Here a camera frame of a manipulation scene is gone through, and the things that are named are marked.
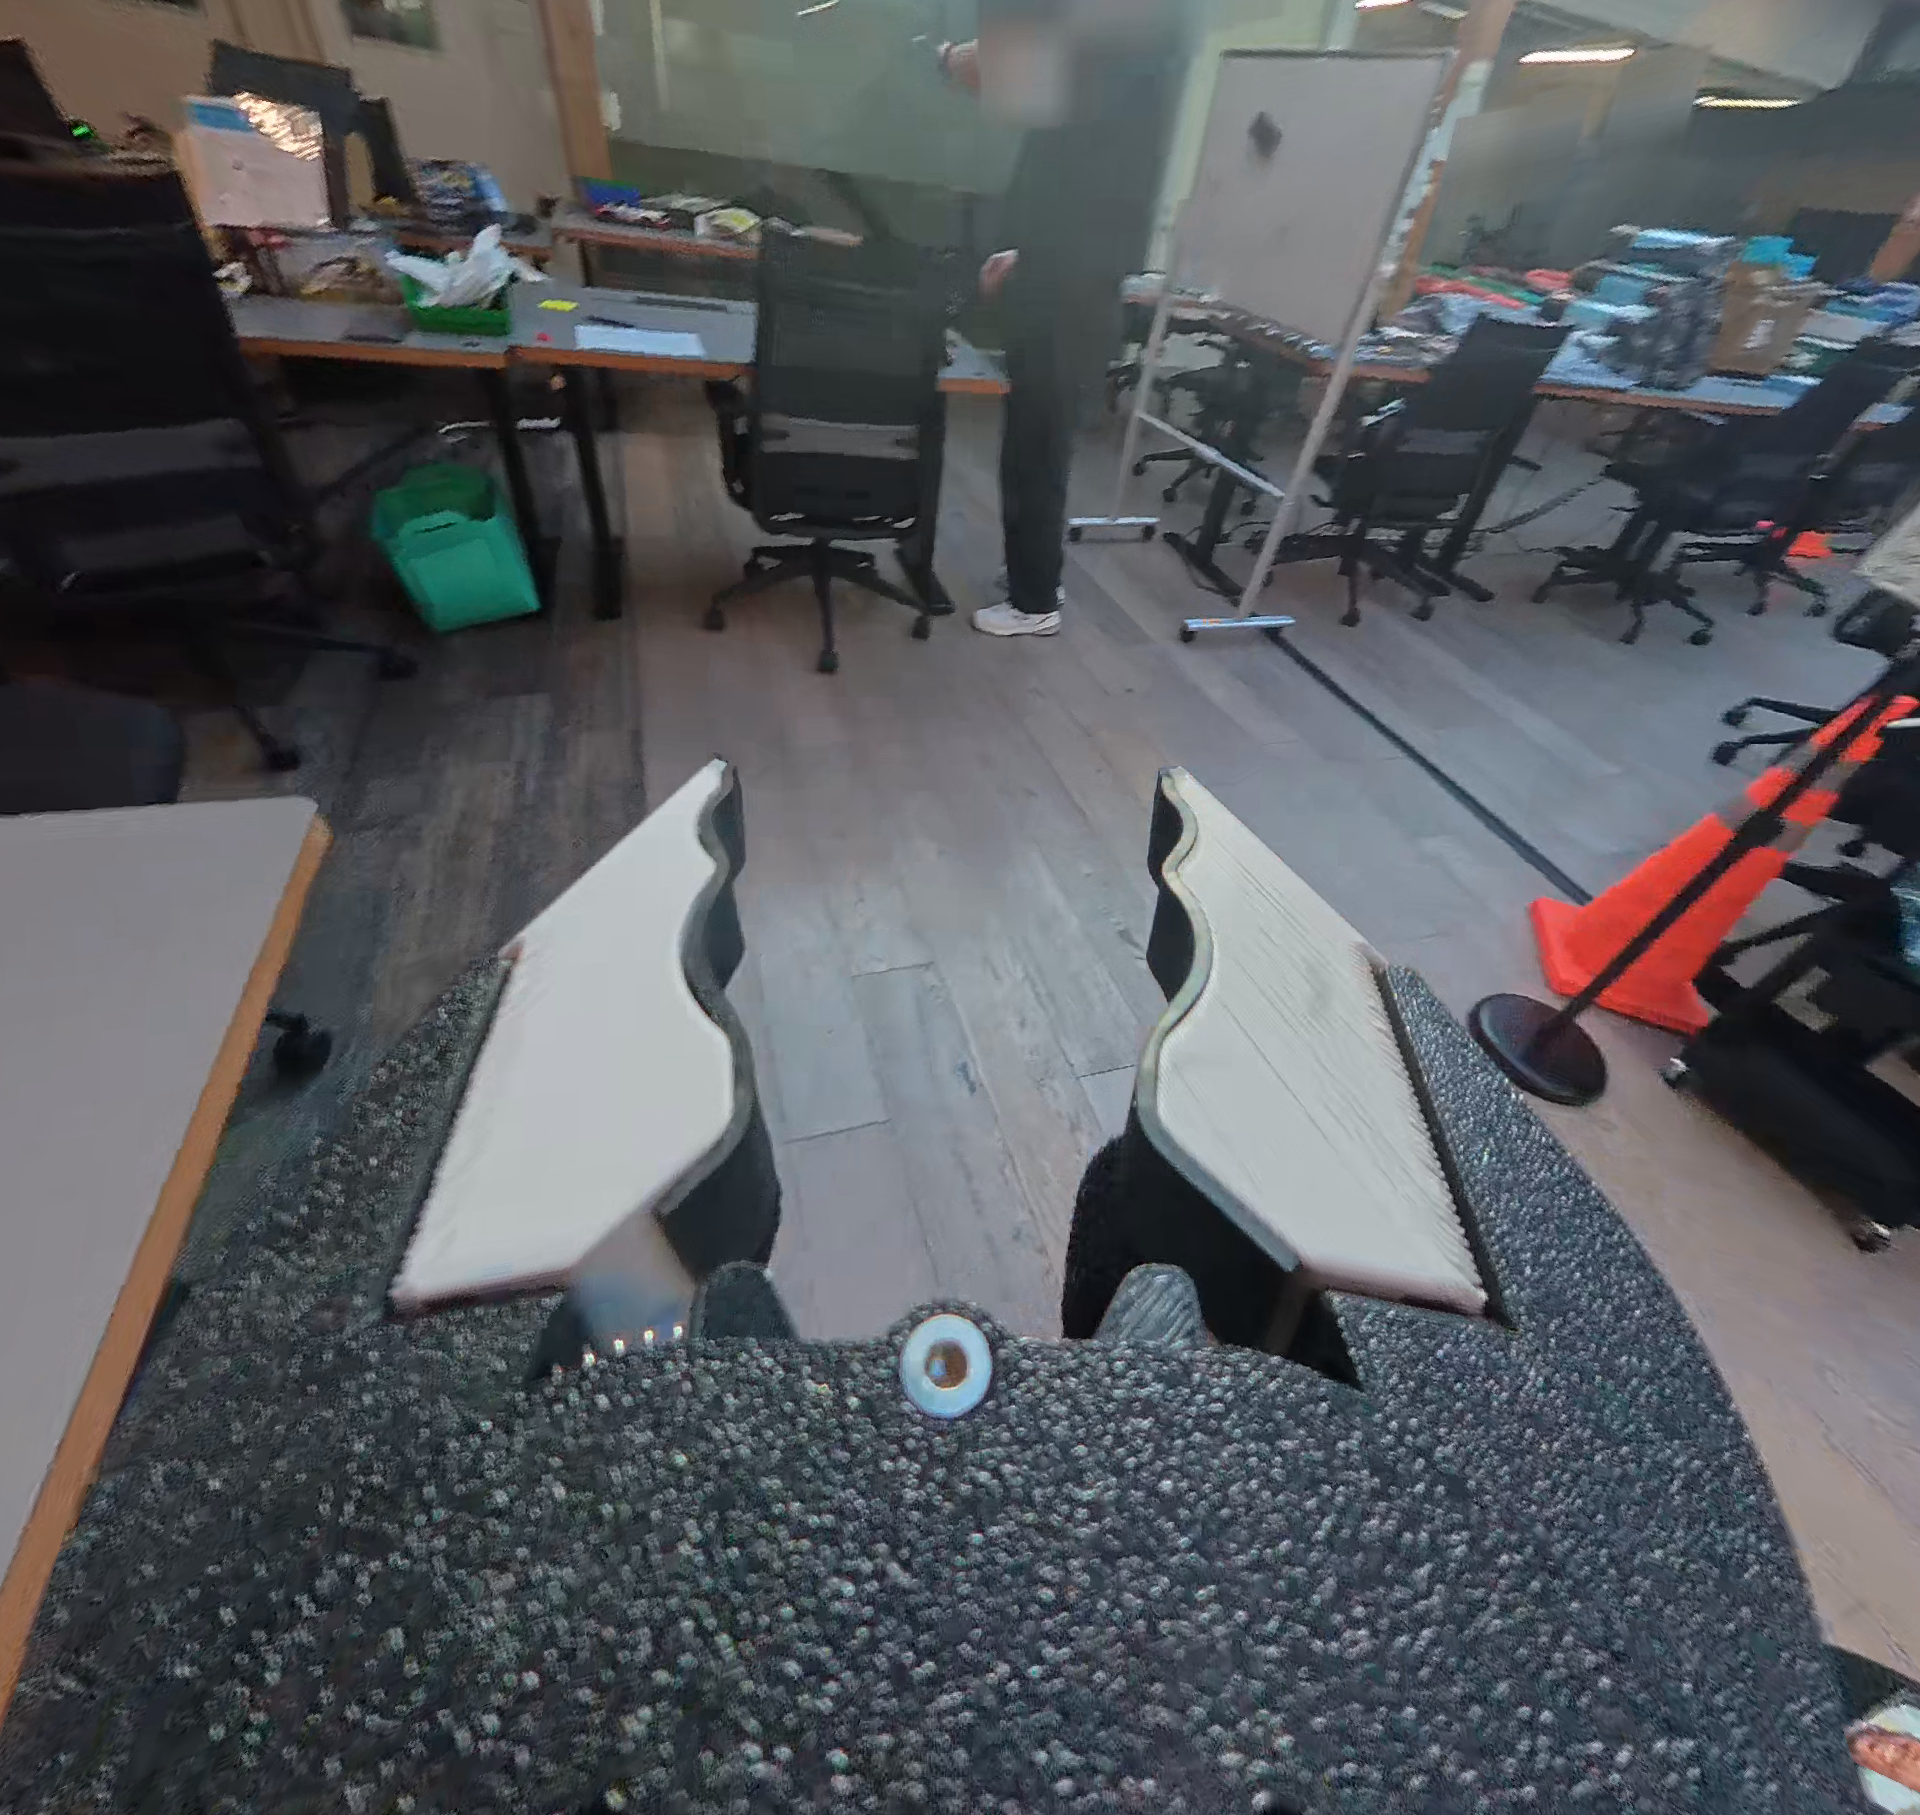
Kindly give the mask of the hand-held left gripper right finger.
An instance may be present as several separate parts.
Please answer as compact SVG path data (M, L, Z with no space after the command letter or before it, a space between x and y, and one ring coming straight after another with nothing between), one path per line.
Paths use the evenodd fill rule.
M1333 1302L1497 1321L1387 964L1186 770L1160 776L1147 962L1165 1009L1073 1200L1063 1333L1344 1354Z

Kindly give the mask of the black pole stand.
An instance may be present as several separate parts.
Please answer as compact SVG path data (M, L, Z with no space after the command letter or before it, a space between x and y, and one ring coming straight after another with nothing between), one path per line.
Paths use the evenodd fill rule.
M1852 723L1842 735L1817 753L1812 765L1804 770L1804 776L1792 784L1792 788L1788 788L1787 799L1796 799L1796 795L1801 795L1804 788L1812 784L1812 778L1817 771L1824 771L1846 747L1850 747L1861 731L1872 729L1875 723L1885 717L1885 708L1891 701L1903 697L1916 698L1916 685L1916 643L1907 643L1907 648L1901 651L1885 669L1885 675L1880 675L1860 697L1867 701L1867 711L1860 712L1855 723ZM1519 993L1496 993L1478 1001L1478 1006L1469 1012L1469 1028L1473 1037L1483 1045L1494 1063L1529 1094L1563 1106L1585 1106L1596 1102L1606 1090L1609 1069L1598 1044L1582 1027L1582 1017L1589 1009L1602 1009L1598 1006L1600 992L1618 983L1626 968L1638 962L1644 951L1656 938L1661 938L1728 867L1740 860L1740 853L1751 842L1765 842L1778 822L1781 818L1772 816L1762 822L1753 822L1749 831L1740 832L1740 839L1733 842L1733 846L1728 846L1711 867L1701 869L1692 884L1678 893L1669 901L1668 909L1644 926L1642 936L1634 938L1626 949L1621 949L1613 964L1605 964L1584 992L1574 995L1558 995L1557 1004L1547 1004L1538 997Z

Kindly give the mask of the grey office table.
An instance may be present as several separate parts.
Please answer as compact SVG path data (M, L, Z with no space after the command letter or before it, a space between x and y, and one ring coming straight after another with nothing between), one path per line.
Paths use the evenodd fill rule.
M622 617L625 594L623 538L615 534L607 506L604 477L597 452L597 412L588 372L595 376L666 376L697 382L742 380L756 348L756 305L741 298L669 297L646 291L585 288L554 282L549 295L516 288L510 295L510 328L505 340L508 365L552 376L561 392L561 423L571 437L590 531L593 609L600 620ZM943 396L1002 396L1004 367L999 358L947 331ZM953 613L943 584L934 571L934 535L899 535L899 564L917 609L912 633L924 640L934 620ZM927 607L915 594L931 595Z
M370 302L245 295L229 302L229 314L252 358L466 372L480 386L541 610L550 614L559 543L543 526L525 465L508 339L423 331L407 308Z

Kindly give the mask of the white rolling whiteboard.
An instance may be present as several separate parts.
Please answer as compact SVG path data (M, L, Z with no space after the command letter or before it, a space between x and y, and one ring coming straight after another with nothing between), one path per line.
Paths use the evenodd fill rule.
M1195 180L1171 227L1165 271L1125 418L1116 506L1073 517L1070 538L1147 531L1121 510L1155 434L1210 459L1219 478L1266 495L1275 517L1231 614L1193 614L1179 640L1280 633L1293 617L1259 609L1285 538L1299 529L1316 459L1378 310L1390 249L1413 218L1411 185L1434 159L1451 56L1356 51L1228 51L1219 56ZM1330 344L1335 360L1303 447L1276 483L1219 441L1162 412L1165 339L1177 305L1228 310L1283 337Z

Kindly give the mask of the green basket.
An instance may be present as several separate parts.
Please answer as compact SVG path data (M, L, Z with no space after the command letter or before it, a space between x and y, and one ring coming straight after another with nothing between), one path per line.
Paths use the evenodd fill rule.
M493 291L488 302L445 303L417 275L399 274L404 310L415 331L444 337L506 339L512 333L510 298Z

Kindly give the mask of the orange traffic cone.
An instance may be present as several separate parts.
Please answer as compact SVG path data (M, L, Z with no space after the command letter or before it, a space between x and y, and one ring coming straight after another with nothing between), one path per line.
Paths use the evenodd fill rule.
M1916 740L1916 698L1896 698L1872 729L1861 731L1788 801L1788 788L1804 770L1863 711L1867 701L1855 701L1834 721L1821 725L1812 738L1790 747L1757 774L1739 799L1697 820L1589 903L1577 908L1554 897L1535 900L1529 916L1549 986L1558 995L1584 992L1605 964L1613 964L1621 949L1642 936L1644 926L1666 911L1701 869L1711 867L1740 839L1740 832L1753 822L1778 816L1769 839L1751 842L1740 860L1598 997L1602 1009L1668 1033L1692 1034L1705 1028L1711 1009L1697 980L1731 938L1740 916L1784 873L1788 860L1812 839L1812 831L1834 814L1853 776L1868 770L1885 745L1907 747Z

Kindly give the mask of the black office chair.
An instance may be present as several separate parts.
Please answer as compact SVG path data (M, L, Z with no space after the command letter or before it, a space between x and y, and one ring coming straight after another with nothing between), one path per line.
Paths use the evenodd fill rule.
M908 243L768 230L756 269L756 351L709 384L721 483L762 534L703 624L774 585L811 589L818 674L841 659L833 592L893 602L927 640L947 610L931 555L947 446L947 261Z
M1605 546L1557 548L1532 602L1605 587L1626 607L1621 643L1635 643L1648 614L1672 607L1689 620L1689 643L1705 648L1715 618L1692 600L1686 573L1724 561L1751 581L1751 617L1765 614L1781 584L1824 617L1831 594L1792 567L1790 550L1836 454L1916 376L1916 362L1916 344L1871 337L1778 413L1697 417L1661 446L1632 437L1602 474L1632 494L1623 529Z
M415 674L321 618L315 495L169 165L5 157L3 439L5 613L156 636L271 771L299 770L302 753L252 703L237 651Z
M1326 517L1291 535L1280 562L1339 564L1344 628L1360 626L1371 579L1407 592L1416 620L1457 592L1490 598L1465 584L1461 564L1538 406L1538 382L1570 337L1564 319L1478 315L1425 382L1358 418L1316 457L1312 500Z

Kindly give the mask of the green plastic bin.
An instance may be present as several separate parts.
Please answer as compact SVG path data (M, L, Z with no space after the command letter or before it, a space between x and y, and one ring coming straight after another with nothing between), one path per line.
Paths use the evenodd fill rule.
M483 468L412 467L374 494L370 538L436 633L516 620L544 607L512 506Z

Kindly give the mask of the white plastic bag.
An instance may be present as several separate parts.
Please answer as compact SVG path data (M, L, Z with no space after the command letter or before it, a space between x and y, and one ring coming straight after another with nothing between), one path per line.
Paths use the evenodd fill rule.
M421 310L493 310L515 282L549 275L506 246L505 226L480 230L465 249L423 256L388 249L385 265L401 284L404 298Z

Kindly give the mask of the grey desk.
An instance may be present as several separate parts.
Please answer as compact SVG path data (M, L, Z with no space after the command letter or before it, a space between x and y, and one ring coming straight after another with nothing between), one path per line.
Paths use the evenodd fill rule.
M3 822L3 1700L330 832L295 795Z

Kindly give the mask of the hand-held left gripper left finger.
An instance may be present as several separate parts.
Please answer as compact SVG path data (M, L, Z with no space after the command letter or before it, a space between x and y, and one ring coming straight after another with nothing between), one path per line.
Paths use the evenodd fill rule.
M503 947L393 1318L557 1294L544 1348L660 1348L711 1276L765 1268L781 1177L731 993L742 801L709 759Z

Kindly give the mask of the black utility cart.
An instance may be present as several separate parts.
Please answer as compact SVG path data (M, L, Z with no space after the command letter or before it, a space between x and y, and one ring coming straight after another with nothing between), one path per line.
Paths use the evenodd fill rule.
M1724 941L1708 1027L1666 1078L1816 1193L1863 1252L1918 1226L1916 721L1841 790L1831 860L1783 871L1804 909Z

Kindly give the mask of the long cluttered table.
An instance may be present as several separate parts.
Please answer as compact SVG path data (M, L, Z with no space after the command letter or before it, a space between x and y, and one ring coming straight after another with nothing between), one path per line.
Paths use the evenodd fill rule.
M1224 339L1248 358L1283 364L1303 376L1328 382L1337 344L1264 319L1222 298L1188 291L1171 295L1169 333ZM1398 389L1423 384L1467 339L1467 328L1401 328L1387 323L1362 335L1349 382L1378 382ZM1549 362L1535 392L1547 400L1585 402L1602 408L1681 410L1714 417L1776 417L1813 396L1817 376L1734 376L1710 372L1684 389L1630 382L1620 367L1585 351L1572 337Z

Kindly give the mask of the cardboard box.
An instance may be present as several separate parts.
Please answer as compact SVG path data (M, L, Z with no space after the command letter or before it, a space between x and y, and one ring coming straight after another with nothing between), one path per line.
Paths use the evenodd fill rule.
M1719 323L1708 369L1740 378L1778 372L1829 288L1784 268L1739 261L1721 281Z

